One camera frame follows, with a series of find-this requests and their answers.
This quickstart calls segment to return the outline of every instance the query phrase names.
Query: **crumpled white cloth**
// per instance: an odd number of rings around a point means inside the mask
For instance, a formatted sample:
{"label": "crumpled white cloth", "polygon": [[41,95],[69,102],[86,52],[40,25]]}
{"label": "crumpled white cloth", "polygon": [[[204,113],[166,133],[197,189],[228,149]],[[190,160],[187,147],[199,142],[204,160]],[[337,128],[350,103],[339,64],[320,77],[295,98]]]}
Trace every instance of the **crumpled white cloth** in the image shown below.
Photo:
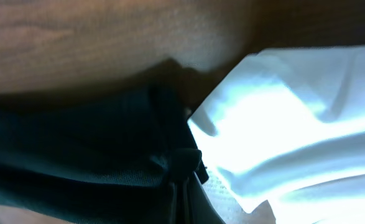
{"label": "crumpled white cloth", "polygon": [[[244,211],[269,200],[278,223],[291,221],[283,209],[312,199],[308,193],[295,200],[295,192],[365,175],[365,47],[248,55],[188,125],[204,162]],[[299,223],[327,216],[311,212]]]}

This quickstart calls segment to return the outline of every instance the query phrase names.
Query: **white cloth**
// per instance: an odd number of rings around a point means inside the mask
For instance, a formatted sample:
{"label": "white cloth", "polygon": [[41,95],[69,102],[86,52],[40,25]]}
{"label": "white cloth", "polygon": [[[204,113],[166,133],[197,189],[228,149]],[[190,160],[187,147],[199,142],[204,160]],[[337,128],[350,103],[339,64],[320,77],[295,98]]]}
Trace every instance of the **white cloth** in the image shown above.
{"label": "white cloth", "polygon": [[268,199],[281,209],[277,198],[304,187],[365,175],[365,47],[248,55],[188,124],[206,165],[248,213]]}

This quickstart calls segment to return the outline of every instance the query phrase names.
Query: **overexposed white area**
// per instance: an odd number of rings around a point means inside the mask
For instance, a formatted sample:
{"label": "overexposed white area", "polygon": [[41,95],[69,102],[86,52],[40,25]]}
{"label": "overexposed white area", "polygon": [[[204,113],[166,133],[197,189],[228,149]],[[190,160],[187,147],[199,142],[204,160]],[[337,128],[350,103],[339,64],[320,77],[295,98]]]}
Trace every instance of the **overexposed white area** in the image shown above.
{"label": "overexposed white area", "polygon": [[298,223],[325,222],[351,211],[337,206],[347,198],[365,211],[365,181],[360,195],[325,198],[328,209],[314,212],[323,201],[312,200],[322,183],[365,176],[365,47],[248,55],[188,124],[205,164],[248,213],[269,200],[277,223],[293,223],[295,208],[313,213]]}

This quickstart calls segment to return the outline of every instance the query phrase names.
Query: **dark cloth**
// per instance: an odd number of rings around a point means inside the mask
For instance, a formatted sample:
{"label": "dark cloth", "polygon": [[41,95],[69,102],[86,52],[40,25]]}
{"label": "dark cloth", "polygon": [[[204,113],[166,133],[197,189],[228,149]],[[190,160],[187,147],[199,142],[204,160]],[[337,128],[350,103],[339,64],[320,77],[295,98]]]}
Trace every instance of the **dark cloth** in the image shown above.
{"label": "dark cloth", "polygon": [[0,111],[0,205],[73,223],[169,223],[181,148],[196,145],[163,88],[48,113]]}

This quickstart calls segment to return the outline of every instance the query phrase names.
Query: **wooden surface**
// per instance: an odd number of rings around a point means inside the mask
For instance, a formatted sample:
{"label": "wooden surface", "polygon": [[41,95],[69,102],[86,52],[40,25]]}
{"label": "wooden surface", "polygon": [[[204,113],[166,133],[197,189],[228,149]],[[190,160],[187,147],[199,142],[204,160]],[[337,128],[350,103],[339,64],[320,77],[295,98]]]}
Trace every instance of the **wooden surface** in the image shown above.
{"label": "wooden surface", "polygon": [[68,106],[148,82],[194,107],[246,54],[354,44],[365,44],[365,0],[0,0],[0,107]]}

